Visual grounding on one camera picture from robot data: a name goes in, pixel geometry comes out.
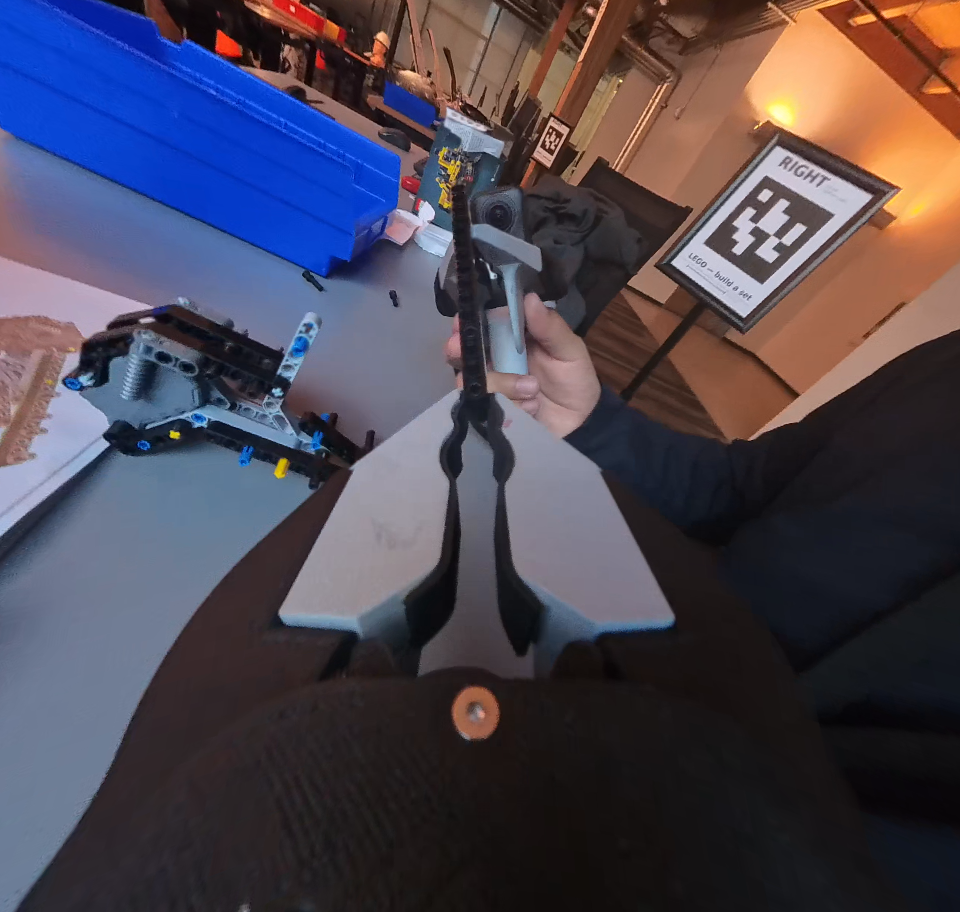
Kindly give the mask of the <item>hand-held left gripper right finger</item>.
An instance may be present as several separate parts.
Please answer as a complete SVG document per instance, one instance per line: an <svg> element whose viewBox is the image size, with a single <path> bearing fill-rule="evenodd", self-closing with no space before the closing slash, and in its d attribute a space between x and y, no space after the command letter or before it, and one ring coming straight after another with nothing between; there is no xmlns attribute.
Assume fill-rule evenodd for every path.
<svg viewBox="0 0 960 912"><path fill-rule="evenodd" d="M518 656L661 631L676 618L598 466L504 396L488 398L496 600Z"/></svg>

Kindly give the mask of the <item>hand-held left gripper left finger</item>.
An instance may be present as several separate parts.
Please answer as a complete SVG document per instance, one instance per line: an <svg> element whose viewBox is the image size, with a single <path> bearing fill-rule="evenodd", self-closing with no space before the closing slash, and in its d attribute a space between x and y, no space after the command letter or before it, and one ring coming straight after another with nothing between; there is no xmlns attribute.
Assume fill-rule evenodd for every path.
<svg viewBox="0 0 960 912"><path fill-rule="evenodd" d="M358 460L278 610L289 628L421 650L453 611L456 472L446 460L457 391Z"/></svg>

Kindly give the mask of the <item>long black lego beam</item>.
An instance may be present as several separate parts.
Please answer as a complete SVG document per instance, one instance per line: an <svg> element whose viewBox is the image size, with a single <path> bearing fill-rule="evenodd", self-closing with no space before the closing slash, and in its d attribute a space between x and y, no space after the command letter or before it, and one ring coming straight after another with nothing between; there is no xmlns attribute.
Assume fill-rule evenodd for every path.
<svg viewBox="0 0 960 912"><path fill-rule="evenodd" d="M483 306L478 292L469 193L464 182L458 182L451 188L450 215L462 397L471 414L484 421L489 410L489 391L487 355L481 323Z"/></svg>

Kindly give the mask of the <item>black grey lego assembly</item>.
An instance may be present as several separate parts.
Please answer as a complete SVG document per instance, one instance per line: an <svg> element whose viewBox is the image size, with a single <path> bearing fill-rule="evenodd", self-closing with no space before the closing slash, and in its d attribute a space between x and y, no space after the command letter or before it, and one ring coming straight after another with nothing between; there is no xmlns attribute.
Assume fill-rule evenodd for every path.
<svg viewBox="0 0 960 912"><path fill-rule="evenodd" d="M209 443L260 462L276 478L300 475L318 489L369 454L373 430L356 444L337 413L292 413L287 397L322 321L306 312L286 347L272 348L205 314L188 299L111 320L81 345L61 385L107 419L103 438L130 457Z"/></svg>

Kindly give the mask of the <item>person's right forearm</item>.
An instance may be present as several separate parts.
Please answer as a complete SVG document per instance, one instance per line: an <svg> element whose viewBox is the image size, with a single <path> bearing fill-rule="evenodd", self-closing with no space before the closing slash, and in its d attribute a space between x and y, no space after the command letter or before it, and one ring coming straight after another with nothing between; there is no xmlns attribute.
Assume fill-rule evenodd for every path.
<svg viewBox="0 0 960 912"><path fill-rule="evenodd" d="M566 441L687 534L836 517L843 536L958 559L959 333L922 343L755 439L680 433L602 390Z"/></svg>

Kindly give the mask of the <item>lego box with yellow vehicle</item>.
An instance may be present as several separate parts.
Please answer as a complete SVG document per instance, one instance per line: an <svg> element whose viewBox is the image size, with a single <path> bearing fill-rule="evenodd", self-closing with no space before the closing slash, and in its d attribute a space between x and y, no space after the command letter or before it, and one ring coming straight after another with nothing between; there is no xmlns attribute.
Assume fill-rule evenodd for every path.
<svg viewBox="0 0 960 912"><path fill-rule="evenodd" d="M450 227L454 186L469 199L498 185L511 134L448 107L437 129L418 188L418 197L434 210L432 222Z"/></svg>

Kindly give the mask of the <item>lego instruction booklet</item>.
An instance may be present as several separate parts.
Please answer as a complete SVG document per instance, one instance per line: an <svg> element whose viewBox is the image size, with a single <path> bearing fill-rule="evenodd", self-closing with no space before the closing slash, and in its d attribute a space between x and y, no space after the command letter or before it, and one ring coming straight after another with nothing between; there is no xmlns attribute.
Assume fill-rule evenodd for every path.
<svg viewBox="0 0 960 912"><path fill-rule="evenodd" d="M84 340L144 304L1 260L1 537L107 448L107 419L62 385Z"/></svg>

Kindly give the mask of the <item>person's right hand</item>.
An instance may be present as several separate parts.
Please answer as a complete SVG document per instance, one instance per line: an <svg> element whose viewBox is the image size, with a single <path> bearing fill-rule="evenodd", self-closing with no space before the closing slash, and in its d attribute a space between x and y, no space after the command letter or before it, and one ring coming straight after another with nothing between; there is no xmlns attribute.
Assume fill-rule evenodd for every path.
<svg viewBox="0 0 960 912"><path fill-rule="evenodd" d="M589 351L558 312L539 296L524 299L527 371L488 369L486 388L511 400L559 438L582 426L601 397Z"/></svg>

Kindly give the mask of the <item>black jacket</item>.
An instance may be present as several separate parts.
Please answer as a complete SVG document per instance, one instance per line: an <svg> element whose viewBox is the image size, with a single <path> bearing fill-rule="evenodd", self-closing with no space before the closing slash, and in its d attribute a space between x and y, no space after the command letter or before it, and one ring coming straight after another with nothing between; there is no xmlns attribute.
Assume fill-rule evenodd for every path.
<svg viewBox="0 0 960 912"><path fill-rule="evenodd" d="M542 294L580 336L650 257L649 239L612 199L545 175L523 196L528 240L542 253Z"/></svg>

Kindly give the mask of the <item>small tag sign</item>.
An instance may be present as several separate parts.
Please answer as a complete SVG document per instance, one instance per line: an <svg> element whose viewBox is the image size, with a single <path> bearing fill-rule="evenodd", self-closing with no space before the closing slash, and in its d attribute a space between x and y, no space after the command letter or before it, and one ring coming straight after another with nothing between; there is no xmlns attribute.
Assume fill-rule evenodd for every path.
<svg viewBox="0 0 960 912"><path fill-rule="evenodd" d="M546 116L531 153L531 162L544 170L551 170L568 145L573 127L556 114Z"/></svg>

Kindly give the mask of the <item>black chair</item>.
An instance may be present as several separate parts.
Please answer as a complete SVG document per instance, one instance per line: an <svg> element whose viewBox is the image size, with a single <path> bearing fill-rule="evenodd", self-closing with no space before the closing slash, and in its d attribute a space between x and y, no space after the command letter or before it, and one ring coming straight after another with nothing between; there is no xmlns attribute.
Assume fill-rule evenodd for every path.
<svg viewBox="0 0 960 912"><path fill-rule="evenodd" d="M617 172L602 157L593 161L578 186L604 196L622 210L626 223L643 242L638 271L666 246L692 211Z"/></svg>

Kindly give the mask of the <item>small blue bin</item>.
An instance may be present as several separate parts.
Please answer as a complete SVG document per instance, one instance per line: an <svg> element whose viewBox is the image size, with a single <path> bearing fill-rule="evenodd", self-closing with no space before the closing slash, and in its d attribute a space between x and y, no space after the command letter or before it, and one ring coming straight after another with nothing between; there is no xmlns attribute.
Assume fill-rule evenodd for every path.
<svg viewBox="0 0 960 912"><path fill-rule="evenodd" d="M395 114L406 116L426 128L432 127L438 118L438 109L433 98L423 98L394 82L385 82L383 102Z"/></svg>

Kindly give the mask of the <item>framed sign on black stand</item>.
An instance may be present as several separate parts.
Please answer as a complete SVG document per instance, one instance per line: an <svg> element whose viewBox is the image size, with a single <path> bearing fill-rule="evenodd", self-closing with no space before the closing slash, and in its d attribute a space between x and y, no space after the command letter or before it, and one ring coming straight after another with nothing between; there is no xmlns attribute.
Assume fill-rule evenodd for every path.
<svg viewBox="0 0 960 912"><path fill-rule="evenodd" d="M693 306L619 396L629 402L705 310L745 333L901 189L782 127L767 135L654 268Z"/></svg>

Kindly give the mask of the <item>large blue storage bin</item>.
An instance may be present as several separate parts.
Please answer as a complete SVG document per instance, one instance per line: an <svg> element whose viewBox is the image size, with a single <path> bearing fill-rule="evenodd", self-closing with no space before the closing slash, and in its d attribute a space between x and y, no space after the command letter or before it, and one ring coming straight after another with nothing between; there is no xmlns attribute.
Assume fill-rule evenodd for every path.
<svg viewBox="0 0 960 912"><path fill-rule="evenodd" d="M398 205L399 155L101 0L1 0L12 136L318 275Z"/></svg>

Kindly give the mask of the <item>person's dark clothed body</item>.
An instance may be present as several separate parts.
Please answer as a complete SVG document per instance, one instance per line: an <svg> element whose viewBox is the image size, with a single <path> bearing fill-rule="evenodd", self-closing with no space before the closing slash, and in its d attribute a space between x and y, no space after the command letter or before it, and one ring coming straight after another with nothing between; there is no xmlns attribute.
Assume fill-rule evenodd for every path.
<svg viewBox="0 0 960 912"><path fill-rule="evenodd" d="M799 673L896 884L958 910L958 464L923 454L739 486L734 589Z"/></svg>

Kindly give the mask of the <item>wooden storage shelf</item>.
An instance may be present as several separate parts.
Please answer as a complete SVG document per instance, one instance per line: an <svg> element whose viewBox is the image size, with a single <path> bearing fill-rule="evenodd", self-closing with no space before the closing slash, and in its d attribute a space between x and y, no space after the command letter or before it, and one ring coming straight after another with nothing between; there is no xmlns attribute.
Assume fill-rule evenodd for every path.
<svg viewBox="0 0 960 912"><path fill-rule="evenodd" d="M179 34L241 66L289 71L355 111L382 88L387 33L377 30L377 0L145 0L164 32Z"/></svg>

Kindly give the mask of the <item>wooden support post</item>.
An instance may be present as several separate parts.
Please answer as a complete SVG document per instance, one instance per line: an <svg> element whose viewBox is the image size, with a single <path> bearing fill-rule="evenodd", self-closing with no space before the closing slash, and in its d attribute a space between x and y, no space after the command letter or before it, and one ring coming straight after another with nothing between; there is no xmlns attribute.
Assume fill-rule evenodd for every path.
<svg viewBox="0 0 960 912"><path fill-rule="evenodd" d="M642 0L601 0L554 114L575 130Z"/></svg>

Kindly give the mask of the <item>wall lamp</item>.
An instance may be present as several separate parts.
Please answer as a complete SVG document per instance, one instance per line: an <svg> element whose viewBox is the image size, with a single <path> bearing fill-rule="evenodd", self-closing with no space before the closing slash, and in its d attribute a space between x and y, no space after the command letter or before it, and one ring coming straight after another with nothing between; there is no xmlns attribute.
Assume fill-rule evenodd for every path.
<svg viewBox="0 0 960 912"><path fill-rule="evenodd" d="M798 105L793 97L779 97L761 103L756 108L754 133L768 133L776 130L792 131L798 119Z"/></svg>

